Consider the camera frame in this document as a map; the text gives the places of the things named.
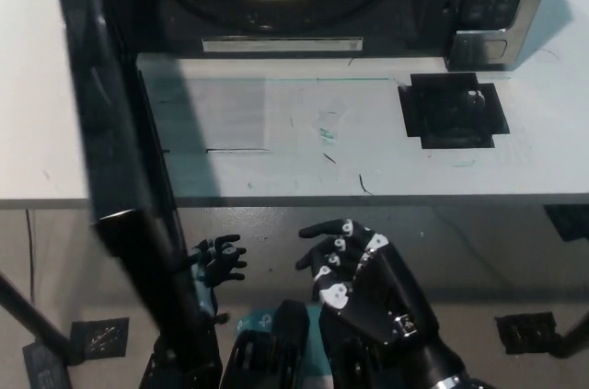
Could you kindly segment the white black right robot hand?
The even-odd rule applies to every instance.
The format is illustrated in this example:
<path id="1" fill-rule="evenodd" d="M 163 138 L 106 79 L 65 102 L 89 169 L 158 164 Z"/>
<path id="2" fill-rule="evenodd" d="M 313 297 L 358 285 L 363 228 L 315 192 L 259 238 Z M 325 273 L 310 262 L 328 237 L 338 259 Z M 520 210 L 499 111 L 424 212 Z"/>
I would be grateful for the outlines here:
<path id="1" fill-rule="evenodd" d="M 342 323 L 380 346 L 408 347 L 438 337 L 432 307 L 385 235 L 351 219 L 316 223 L 298 235 L 325 237 L 295 268 L 311 270 L 312 298 Z"/>

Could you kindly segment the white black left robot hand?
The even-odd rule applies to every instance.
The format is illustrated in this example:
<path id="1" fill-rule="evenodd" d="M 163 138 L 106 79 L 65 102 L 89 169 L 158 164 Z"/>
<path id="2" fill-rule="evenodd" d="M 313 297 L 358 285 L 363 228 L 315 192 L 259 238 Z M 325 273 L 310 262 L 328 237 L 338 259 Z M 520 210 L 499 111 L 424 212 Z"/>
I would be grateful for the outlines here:
<path id="1" fill-rule="evenodd" d="M 227 323 L 230 315 L 218 313 L 214 289 L 228 281 L 245 279 L 245 274 L 237 271 L 248 265 L 245 260 L 240 259 L 247 249 L 236 246 L 239 240 L 239 235 L 204 239 L 190 251 L 194 260 L 191 264 L 191 276 L 199 307 L 213 319 L 216 325 Z"/>

